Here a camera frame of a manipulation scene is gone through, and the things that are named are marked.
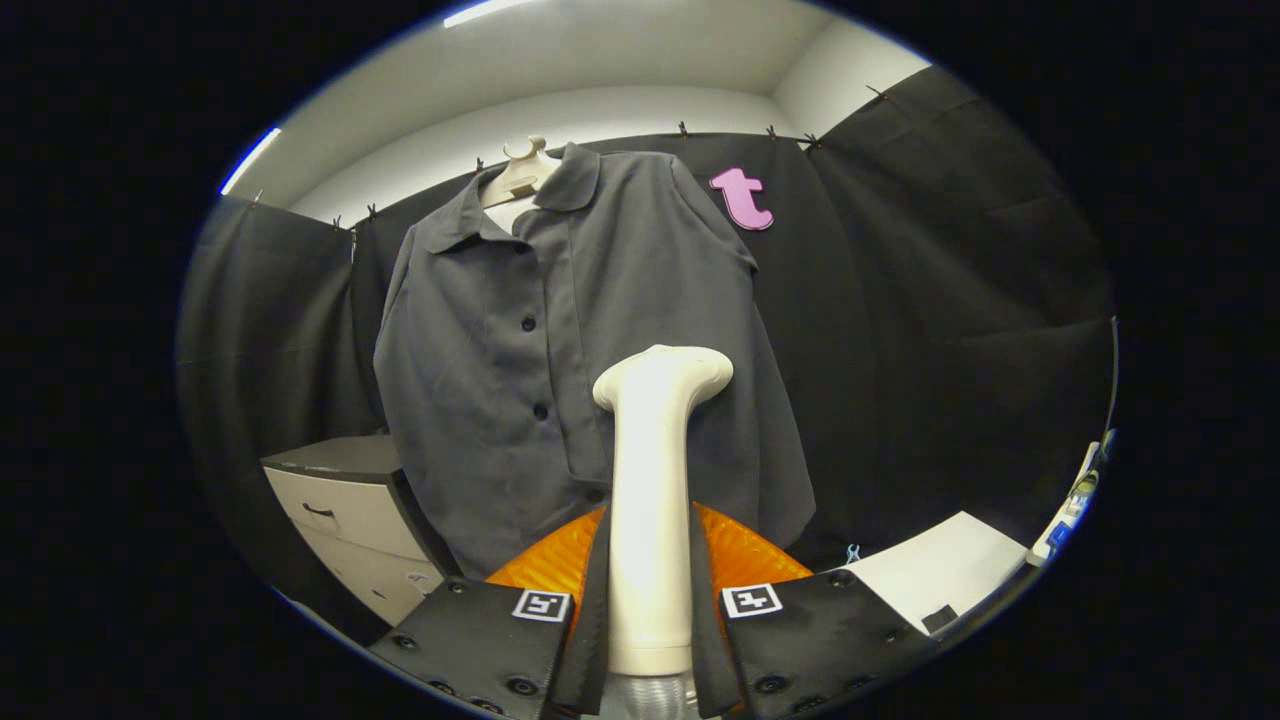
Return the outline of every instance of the black curtain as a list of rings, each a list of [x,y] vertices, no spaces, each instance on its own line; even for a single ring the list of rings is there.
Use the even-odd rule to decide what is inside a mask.
[[[851,491],[864,547],[961,509],[1033,543],[1107,419],[1097,240],[1021,133],[936,67],[808,155],[870,313],[876,464]]]
[[[351,259],[347,231],[223,199],[192,255],[175,361],[196,473],[232,542],[265,582],[365,643],[385,624],[315,557],[259,465],[379,425],[357,372]]]

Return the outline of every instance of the white wall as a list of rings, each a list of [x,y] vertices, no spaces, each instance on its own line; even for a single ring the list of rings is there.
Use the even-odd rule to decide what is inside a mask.
[[[602,87],[526,97],[421,129],[330,177],[289,210],[351,227],[366,205],[392,205],[475,169],[503,163],[502,143],[541,135],[548,147],[614,137],[680,132],[741,132],[800,137],[772,99],[700,87]]]
[[[886,90],[929,67],[911,50],[863,26],[836,19],[773,90],[773,100],[801,133],[822,137]]]

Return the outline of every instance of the bolt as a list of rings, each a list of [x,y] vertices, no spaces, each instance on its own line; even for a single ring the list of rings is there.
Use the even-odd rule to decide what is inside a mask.
[[[538,685],[530,683],[524,678],[512,678],[507,680],[507,689],[522,696],[538,694]]]
[[[763,694],[773,694],[786,687],[787,680],[781,675],[765,675],[755,682],[755,689]]]

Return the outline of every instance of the clothes hanger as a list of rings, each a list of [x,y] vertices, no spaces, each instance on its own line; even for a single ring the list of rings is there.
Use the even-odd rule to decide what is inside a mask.
[[[480,188],[480,205],[483,208],[493,208],[534,195],[559,167],[559,160],[547,155],[547,138],[531,135],[529,143],[530,150],[524,155],[513,155],[507,143],[502,145],[502,154],[509,158],[511,163],[507,164],[502,174]]]

